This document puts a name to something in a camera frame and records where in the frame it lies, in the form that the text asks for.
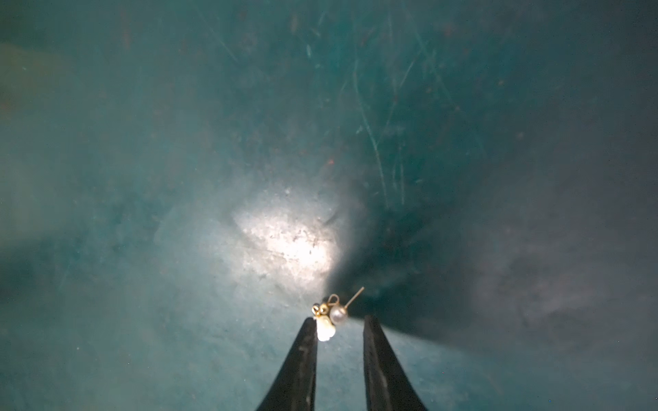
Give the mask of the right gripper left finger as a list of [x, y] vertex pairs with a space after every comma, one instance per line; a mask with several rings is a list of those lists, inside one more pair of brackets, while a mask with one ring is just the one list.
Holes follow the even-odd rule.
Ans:
[[314, 411], [317, 365], [317, 324], [306, 318], [279, 374], [257, 411]]

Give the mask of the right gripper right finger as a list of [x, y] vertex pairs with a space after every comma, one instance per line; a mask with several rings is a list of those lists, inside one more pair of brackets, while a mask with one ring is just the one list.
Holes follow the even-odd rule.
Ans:
[[375, 316], [363, 327], [363, 369], [368, 411], [426, 411]]

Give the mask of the silver earring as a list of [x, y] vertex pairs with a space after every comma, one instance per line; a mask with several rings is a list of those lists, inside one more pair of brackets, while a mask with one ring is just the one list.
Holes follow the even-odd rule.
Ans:
[[365, 287], [361, 287], [351, 298], [342, 302], [337, 294], [331, 294], [321, 303], [315, 303], [311, 311], [316, 322], [316, 336], [319, 342], [329, 342], [337, 332], [337, 326], [345, 323], [349, 318], [349, 307], [363, 294]]

